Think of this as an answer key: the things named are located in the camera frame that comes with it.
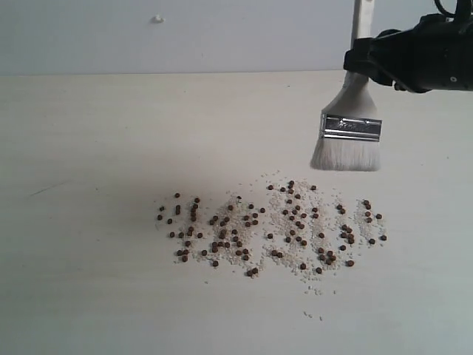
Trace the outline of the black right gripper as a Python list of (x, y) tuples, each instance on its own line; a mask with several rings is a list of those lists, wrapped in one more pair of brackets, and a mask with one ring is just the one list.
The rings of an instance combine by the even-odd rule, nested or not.
[(410, 92), (472, 90), (471, 16), (455, 21), (429, 14), (407, 33), (406, 45), (404, 32), (395, 29), (353, 39), (343, 69)]

